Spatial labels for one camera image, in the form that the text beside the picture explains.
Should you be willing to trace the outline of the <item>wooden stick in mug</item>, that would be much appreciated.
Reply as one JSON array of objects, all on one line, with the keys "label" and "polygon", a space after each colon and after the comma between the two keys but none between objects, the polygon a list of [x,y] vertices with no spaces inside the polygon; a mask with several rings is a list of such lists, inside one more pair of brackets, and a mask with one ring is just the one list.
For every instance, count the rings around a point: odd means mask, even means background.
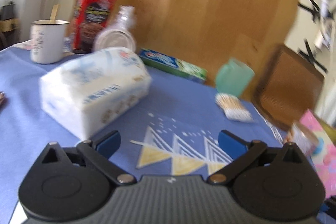
[{"label": "wooden stick in mug", "polygon": [[59,4],[53,5],[52,11],[51,11],[51,15],[50,15],[50,21],[52,23],[55,23],[56,15],[58,13],[58,8],[59,8]]}]

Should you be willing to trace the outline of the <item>mint green plastic cup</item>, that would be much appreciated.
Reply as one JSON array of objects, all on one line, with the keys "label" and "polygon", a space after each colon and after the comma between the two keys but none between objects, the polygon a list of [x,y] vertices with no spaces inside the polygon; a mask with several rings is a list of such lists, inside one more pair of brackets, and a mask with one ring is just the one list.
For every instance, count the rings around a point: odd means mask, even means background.
[{"label": "mint green plastic cup", "polygon": [[219,69],[215,87],[218,93],[240,97],[254,76],[255,72],[248,65],[230,58]]}]

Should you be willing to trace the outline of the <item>cotton swab bag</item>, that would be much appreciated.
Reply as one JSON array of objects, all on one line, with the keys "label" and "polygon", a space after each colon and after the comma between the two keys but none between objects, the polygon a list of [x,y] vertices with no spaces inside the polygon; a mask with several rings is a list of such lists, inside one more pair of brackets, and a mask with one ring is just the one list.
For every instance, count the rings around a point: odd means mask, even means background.
[{"label": "cotton swab bag", "polygon": [[244,107],[236,96],[226,93],[217,93],[215,96],[215,102],[224,112],[227,119],[237,122],[253,121],[251,113]]}]

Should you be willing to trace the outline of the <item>white enamel mug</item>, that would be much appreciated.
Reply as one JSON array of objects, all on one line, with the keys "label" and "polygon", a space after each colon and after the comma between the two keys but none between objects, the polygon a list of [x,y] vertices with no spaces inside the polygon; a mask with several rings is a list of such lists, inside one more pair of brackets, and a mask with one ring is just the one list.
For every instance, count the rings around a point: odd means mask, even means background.
[{"label": "white enamel mug", "polygon": [[63,58],[66,20],[37,20],[31,23],[31,60],[38,64],[53,64]]}]

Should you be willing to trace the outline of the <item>red cocoa tin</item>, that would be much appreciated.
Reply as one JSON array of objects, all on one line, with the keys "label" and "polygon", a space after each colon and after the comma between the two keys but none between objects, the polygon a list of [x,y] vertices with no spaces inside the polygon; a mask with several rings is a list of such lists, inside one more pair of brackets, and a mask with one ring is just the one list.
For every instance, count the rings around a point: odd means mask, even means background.
[{"label": "red cocoa tin", "polygon": [[93,42],[107,25],[116,0],[77,0],[73,20],[73,53],[91,53]]}]

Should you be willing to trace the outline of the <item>pink biscuit tin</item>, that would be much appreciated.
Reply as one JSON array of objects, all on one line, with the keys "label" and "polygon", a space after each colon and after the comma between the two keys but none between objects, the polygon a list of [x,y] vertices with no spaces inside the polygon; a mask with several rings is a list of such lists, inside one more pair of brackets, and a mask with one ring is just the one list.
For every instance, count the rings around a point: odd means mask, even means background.
[{"label": "pink biscuit tin", "polygon": [[311,110],[306,110],[299,122],[308,128],[319,140],[311,159],[325,187],[326,198],[335,196],[335,128],[318,118]]}]

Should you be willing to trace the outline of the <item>blue patterned tablecloth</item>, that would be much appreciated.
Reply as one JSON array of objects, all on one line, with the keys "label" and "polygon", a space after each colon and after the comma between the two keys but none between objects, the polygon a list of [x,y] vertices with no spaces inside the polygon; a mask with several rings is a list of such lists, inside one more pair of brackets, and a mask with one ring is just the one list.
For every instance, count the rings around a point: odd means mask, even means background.
[{"label": "blue patterned tablecloth", "polygon": [[[40,106],[38,80],[52,69],[30,60],[27,50],[1,52],[1,223],[40,223],[26,202],[39,208],[77,213],[95,197],[105,202],[76,223],[317,223],[324,188],[295,145],[280,146],[258,125],[236,125],[224,118],[208,86],[149,69],[149,95],[104,132],[117,130],[121,146],[111,161],[134,176],[134,184],[115,185],[102,173],[80,179],[94,187],[92,196],[74,201],[41,198],[36,180],[61,170],[59,162],[42,166],[49,149],[74,152],[77,139]],[[208,176],[233,159],[219,147],[227,130],[266,151],[229,184],[209,184]]]}]

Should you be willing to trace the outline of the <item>green toothpaste box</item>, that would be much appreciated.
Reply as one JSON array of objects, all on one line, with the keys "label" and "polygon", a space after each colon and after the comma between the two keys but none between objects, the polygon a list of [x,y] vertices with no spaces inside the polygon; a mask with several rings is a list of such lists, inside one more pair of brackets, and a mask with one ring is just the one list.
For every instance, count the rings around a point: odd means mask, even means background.
[{"label": "green toothpaste box", "polygon": [[138,55],[147,66],[170,73],[171,75],[179,76],[199,84],[204,84],[207,80],[207,71],[205,69],[181,59],[149,49],[141,49]]}]

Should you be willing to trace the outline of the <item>clear plastic bottle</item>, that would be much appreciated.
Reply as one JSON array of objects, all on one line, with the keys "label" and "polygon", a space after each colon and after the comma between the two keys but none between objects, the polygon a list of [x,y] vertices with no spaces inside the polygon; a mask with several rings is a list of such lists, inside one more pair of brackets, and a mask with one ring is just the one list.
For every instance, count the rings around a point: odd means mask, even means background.
[{"label": "clear plastic bottle", "polygon": [[115,20],[95,37],[92,51],[110,47],[125,47],[134,52],[136,42],[130,32],[135,25],[134,12],[133,6],[120,6]]}]

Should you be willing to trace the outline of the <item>white tissue pack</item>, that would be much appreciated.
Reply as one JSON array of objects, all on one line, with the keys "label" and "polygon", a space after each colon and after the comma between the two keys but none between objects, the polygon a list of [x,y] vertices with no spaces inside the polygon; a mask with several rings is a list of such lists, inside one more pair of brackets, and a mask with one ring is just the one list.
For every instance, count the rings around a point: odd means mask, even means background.
[{"label": "white tissue pack", "polygon": [[89,139],[149,93],[139,56],[110,47],[59,65],[39,80],[42,109],[80,140]]}]

